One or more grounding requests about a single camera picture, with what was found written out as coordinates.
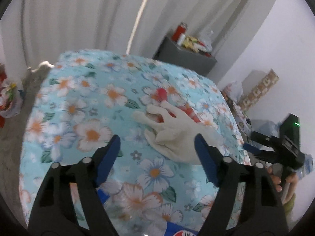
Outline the right hand of person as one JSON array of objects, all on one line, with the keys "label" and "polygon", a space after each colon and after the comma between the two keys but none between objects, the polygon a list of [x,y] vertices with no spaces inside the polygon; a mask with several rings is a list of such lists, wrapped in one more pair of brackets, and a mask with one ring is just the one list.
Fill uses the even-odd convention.
[{"label": "right hand of person", "polygon": [[273,173],[273,166],[269,166],[267,168],[267,172],[269,173],[273,184],[278,193],[282,193],[281,201],[283,204],[288,203],[293,195],[295,194],[297,184],[298,184],[298,175],[296,172],[290,173],[285,181],[283,182],[281,178]]}]

